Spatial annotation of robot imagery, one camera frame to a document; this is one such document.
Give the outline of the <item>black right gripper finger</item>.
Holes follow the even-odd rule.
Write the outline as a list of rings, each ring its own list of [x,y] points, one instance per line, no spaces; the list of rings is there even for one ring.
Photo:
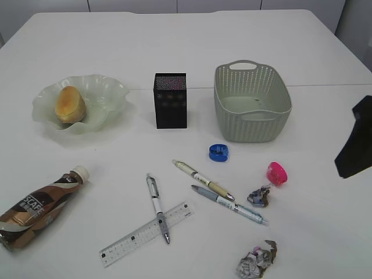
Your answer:
[[[355,123],[334,162],[340,177],[349,178],[371,167],[371,95],[352,108]]]

